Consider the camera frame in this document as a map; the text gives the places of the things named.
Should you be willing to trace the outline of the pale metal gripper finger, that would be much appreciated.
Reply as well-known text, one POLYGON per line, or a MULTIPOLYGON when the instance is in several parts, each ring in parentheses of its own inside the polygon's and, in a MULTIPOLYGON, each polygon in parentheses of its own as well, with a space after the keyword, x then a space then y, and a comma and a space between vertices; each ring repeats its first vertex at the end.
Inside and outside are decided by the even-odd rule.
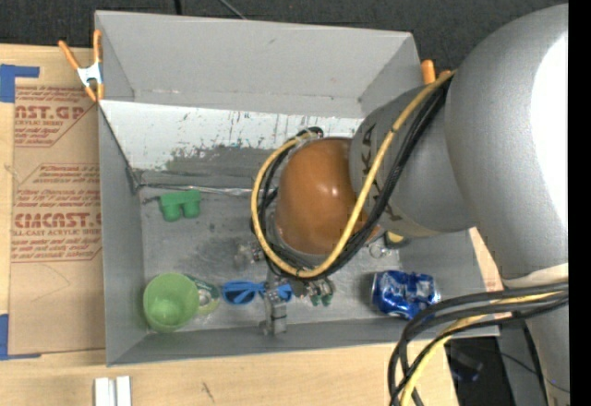
POLYGON ((261 260, 262 249, 254 242, 239 245, 233 257, 236 269, 247 269, 261 260))
POLYGON ((278 335, 287 331, 287 302, 279 289, 273 289, 263 295, 265 319, 260 327, 265 335, 278 335))

